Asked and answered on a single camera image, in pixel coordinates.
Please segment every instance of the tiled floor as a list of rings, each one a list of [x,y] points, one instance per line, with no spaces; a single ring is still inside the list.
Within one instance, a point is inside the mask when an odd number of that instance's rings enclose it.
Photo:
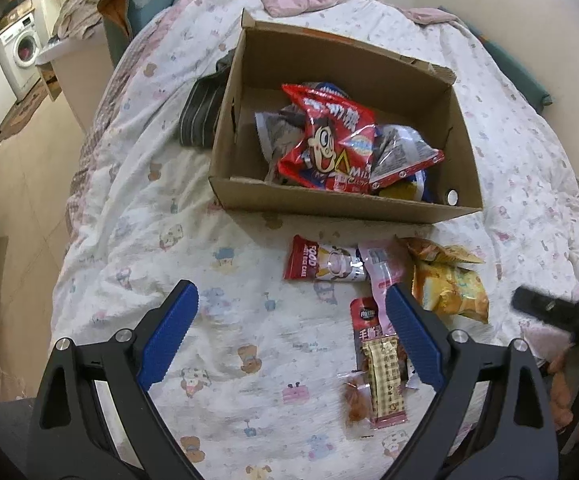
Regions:
[[[0,400],[34,396],[52,290],[68,242],[65,204],[83,133],[63,95],[0,145]]]

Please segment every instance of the open cardboard box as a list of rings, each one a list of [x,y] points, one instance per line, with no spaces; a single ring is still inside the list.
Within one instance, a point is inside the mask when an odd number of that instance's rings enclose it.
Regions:
[[[472,145],[445,67],[310,28],[255,21],[247,12],[218,117],[210,184],[225,209],[398,222],[435,223],[483,208]],[[426,185],[441,200],[429,204],[263,182],[254,113],[290,103],[282,83],[328,81],[372,108],[377,123],[407,124],[445,153]]]

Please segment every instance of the white patterned bed sheet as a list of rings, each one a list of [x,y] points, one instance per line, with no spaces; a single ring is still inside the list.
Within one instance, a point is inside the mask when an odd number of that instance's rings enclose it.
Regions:
[[[371,290],[368,283],[284,281],[291,238],[344,246],[416,235],[463,244],[487,262],[479,273],[490,323],[457,317],[455,325],[507,344],[531,327],[509,311],[516,286],[569,296],[579,284],[579,191],[567,156],[466,28],[421,28],[392,7],[347,0],[279,21],[451,67],[484,211],[434,226],[225,212],[208,184],[209,152],[180,147],[174,129],[196,78],[235,46],[243,8],[271,18],[260,0],[177,5],[132,44],[98,111],[95,127],[104,131],[54,291],[52,341],[105,340],[134,327],[178,280],[190,280],[199,314],[150,396],[201,474],[380,478],[433,391],[407,390],[407,423],[372,438],[346,437],[337,375],[355,367],[349,303]],[[479,391],[464,430],[481,400]],[[135,460],[118,421],[110,429]]]

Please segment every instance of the rug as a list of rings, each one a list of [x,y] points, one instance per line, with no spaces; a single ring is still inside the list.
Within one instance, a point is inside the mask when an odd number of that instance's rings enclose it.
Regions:
[[[47,95],[48,91],[43,81],[39,80],[25,98],[19,103],[15,103],[7,113],[6,118],[0,125],[0,142],[9,139],[9,137],[12,137],[25,128],[25,125],[32,118],[36,108],[41,105]]]

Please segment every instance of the washing machine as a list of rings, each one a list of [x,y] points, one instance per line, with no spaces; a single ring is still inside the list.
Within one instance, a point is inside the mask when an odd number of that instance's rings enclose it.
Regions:
[[[17,101],[22,101],[41,78],[35,66],[41,51],[41,40],[34,28],[34,15],[29,13],[0,35],[0,63]]]

